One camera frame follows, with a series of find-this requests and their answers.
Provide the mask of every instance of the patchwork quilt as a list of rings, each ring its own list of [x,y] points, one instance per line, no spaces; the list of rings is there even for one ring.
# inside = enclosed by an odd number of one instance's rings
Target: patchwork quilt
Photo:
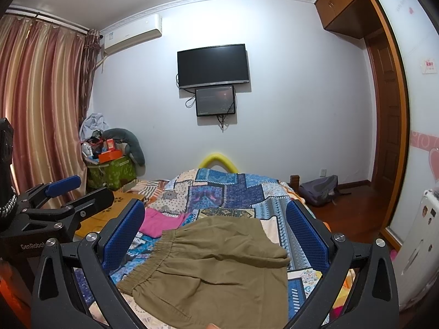
[[[183,172],[171,181],[137,181],[128,192],[144,194],[146,206],[168,216],[190,213],[183,226],[210,215],[261,219],[267,236],[286,249],[291,258],[288,265],[289,319],[300,309],[321,276],[311,269],[287,223],[285,210],[288,202],[293,199],[304,201],[284,182],[256,174],[231,174],[200,168]],[[124,263],[111,272],[113,282],[119,282],[146,261],[158,240],[138,233]],[[86,302],[90,305],[94,299],[80,270],[77,277]],[[148,318],[145,323],[151,326],[151,318]]]

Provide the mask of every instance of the metal bolt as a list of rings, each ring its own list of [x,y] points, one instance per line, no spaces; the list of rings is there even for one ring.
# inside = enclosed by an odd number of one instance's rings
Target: metal bolt
[[[95,241],[95,240],[97,239],[97,234],[96,234],[95,232],[91,232],[90,234],[88,234],[88,235],[85,237],[85,239],[86,239],[87,241],[90,241],[90,242]]]
[[[344,236],[343,234],[341,234],[339,232],[337,234],[334,234],[334,238],[335,238],[335,241],[338,241],[339,243],[342,243],[346,240],[346,236]]]
[[[375,243],[379,246],[379,247],[384,247],[385,246],[385,241],[383,239],[376,239]]]
[[[47,246],[53,246],[55,243],[56,243],[56,239],[54,239],[53,237],[51,237],[46,241]]]

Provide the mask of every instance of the heart decoration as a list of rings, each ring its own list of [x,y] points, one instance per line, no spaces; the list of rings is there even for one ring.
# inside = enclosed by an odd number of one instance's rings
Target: heart decoration
[[[432,148],[429,154],[430,168],[432,170],[433,176],[436,182],[439,181],[439,149]]]

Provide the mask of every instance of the television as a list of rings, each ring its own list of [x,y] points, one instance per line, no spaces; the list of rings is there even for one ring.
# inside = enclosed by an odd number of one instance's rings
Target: television
[[[215,86],[195,89],[197,116],[216,116],[236,113],[233,86]]]
[[[244,44],[180,51],[177,65],[180,89],[250,82]]]

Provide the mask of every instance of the yellow arch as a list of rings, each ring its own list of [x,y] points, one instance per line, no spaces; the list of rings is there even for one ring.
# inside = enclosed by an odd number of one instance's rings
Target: yellow arch
[[[238,169],[235,167],[232,161],[223,154],[209,154],[205,159],[203,159],[198,167],[207,168],[207,166],[213,161],[218,161],[223,164],[229,173],[238,173]]]

